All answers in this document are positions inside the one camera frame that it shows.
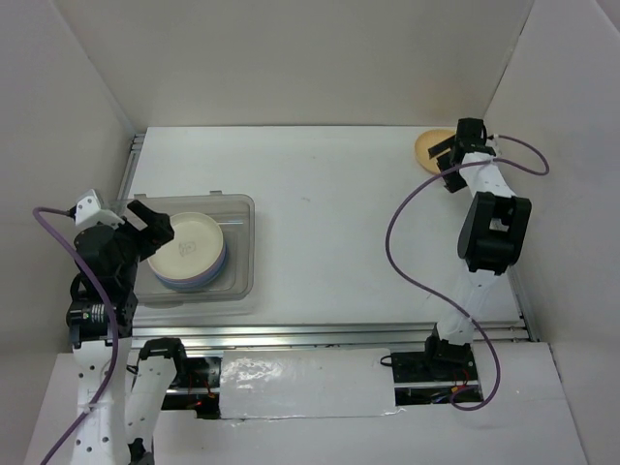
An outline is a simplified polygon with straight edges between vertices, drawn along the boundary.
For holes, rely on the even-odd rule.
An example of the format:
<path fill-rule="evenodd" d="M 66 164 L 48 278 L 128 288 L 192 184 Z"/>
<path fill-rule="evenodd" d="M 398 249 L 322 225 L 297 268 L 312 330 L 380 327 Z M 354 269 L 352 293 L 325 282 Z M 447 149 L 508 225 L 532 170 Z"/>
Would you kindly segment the cream plastic plate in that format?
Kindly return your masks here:
<path fill-rule="evenodd" d="M 158 276 L 186 281 L 215 268 L 225 255 L 226 242 L 219 224 L 199 212 L 177 213 L 170 217 L 174 232 L 147 262 Z"/>

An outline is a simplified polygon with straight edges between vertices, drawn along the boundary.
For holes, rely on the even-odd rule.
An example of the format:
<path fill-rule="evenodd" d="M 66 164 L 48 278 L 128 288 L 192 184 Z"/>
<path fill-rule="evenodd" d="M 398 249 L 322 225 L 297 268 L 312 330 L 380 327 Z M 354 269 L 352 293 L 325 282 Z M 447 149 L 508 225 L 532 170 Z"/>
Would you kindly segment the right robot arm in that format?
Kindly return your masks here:
<path fill-rule="evenodd" d="M 518 196 L 493 163 L 496 151 L 487 144 L 481 119 L 461 118 L 455 135 L 429 149 L 440 171 L 461 165 L 444 176 L 451 193 L 467 188 L 472 202 L 457 239 L 457 255 L 464 263 L 458 275 L 456 307 L 435 324 L 425 341 L 421 366 L 424 373 L 441 380 L 467 364 L 475 325 L 497 279 L 514 265 L 521 253 L 531 202 Z"/>

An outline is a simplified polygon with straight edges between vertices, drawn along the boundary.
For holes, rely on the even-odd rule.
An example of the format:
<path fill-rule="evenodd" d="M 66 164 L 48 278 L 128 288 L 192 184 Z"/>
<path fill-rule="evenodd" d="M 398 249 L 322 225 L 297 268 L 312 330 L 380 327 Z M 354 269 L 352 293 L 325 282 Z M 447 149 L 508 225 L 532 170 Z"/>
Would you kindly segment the pink plastic plate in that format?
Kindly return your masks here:
<path fill-rule="evenodd" d="M 217 278 L 219 274 L 222 272 L 226 265 L 227 257 L 223 256 L 218 262 L 214 263 L 206 271 L 199 273 L 198 275 L 189 277 L 189 278 L 169 278 L 164 277 L 158 273 L 155 273 L 157 279 L 164 283 L 172 283 L 173 285 L 183 286 L 183 287 L 192 287 L 198 286 L 212 281 Z"/>

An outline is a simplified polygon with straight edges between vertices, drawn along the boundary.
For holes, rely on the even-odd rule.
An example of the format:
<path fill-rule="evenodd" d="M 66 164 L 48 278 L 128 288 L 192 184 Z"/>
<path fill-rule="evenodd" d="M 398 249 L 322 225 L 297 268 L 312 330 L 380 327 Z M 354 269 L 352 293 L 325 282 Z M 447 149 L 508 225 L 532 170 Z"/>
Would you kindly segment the clear plastic bin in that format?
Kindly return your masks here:
<path fill-rule="evenodd" d="M 177 213 L 199 212 L 213 218 L 226 242 L 226 267 L 217 282 L 201 292 L 178 292 L 164 286 L 147 260 L 139 265 L 135 293 L 149 307 L 172 307 L 195 302 L 241 300 L 251 291 L 254 279 L 255 205 L 241 194 L 212 192 L 206 196 L 136 199 L 155 212 L 170 217 Z"/>

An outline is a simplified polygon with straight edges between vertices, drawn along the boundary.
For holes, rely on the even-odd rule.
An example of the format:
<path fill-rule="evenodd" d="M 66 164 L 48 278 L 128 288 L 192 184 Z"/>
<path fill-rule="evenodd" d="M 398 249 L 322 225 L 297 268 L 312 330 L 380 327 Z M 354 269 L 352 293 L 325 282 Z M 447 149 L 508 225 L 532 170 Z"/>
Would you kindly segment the white foil tape sheet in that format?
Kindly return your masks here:
<path fill-rule="evenodd" d="M 222 419 L 373 418 L 398 412 L 386 349 L 228 351 Z"/>

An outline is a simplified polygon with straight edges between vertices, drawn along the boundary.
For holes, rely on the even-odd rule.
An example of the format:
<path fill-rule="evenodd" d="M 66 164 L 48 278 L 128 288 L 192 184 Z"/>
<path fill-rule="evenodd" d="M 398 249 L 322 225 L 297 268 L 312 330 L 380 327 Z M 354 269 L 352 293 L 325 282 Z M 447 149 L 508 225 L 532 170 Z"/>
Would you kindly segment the blue plastic plate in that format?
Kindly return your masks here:
<path fill-rule="evenodd" d="M 173 285 L 172 283 L 164 283 L 162 281 L 160 281 L 164 286 L 166 286 L 169 289 L 172 289 L 174 291 L 178 291 L 178 292 L 201 292 L 206 290 L 207 288 L 209 288 L 218 278 L 219 276 L 215 279 L 213 279 L 212 281 L 202 284 L 202 285 L 198 285 L 198 286 L 192 286 L 192 287 L 183 287 L 183 286 L 177 286 L 177 285 Z"/>

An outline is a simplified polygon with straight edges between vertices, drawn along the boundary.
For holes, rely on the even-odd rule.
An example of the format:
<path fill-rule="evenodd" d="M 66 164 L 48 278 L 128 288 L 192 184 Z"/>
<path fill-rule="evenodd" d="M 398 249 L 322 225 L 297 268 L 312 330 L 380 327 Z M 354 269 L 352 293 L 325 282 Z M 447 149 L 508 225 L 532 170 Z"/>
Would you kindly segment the orange plastic plate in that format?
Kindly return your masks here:
<path fill-rule="evenodd" d="M 454 146 L 455 131 L 432 129 L 422 133 L 415 142 L 416 161 L 431 174 L 438 174 L 438 160 Z"/>

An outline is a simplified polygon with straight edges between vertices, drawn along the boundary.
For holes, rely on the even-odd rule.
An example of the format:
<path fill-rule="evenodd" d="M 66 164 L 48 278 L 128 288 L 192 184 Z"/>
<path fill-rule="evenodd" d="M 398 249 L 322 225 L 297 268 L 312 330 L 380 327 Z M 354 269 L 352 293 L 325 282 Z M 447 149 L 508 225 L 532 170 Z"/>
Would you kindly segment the aluminium frame rail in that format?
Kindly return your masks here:
<path fill-rule="evenodd" d="M 418 342 L 455 296 L 471 201 L 422 187 L 418 127 L 149 128 L 132 197 L 244 194 L 255 204 L 254 284 L 238 301 L 141 307 L 136 336 L 193 348 Z"/>

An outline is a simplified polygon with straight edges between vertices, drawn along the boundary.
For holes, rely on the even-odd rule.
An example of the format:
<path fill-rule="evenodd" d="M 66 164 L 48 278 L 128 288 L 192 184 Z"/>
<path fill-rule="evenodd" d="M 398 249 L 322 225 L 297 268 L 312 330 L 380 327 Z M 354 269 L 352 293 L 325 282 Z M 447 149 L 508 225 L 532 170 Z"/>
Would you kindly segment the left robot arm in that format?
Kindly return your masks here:
<path fill-rule="evenodd" d="M 145 226 L 138 229 L 91 191 L 70 214 L 79 233 L 71 251 L 79 273 L 67 312 L 78 372 L 78 424 L 74 464 L 152 464 L 154 429 L 169 387 L 190 378 L 191 362 L 178 338 L 147 341 L 135 367 L 128 366 L 134 288 L 140 263 L 171 242 L 171 219 L 140 201 L 128 209 Z"/>

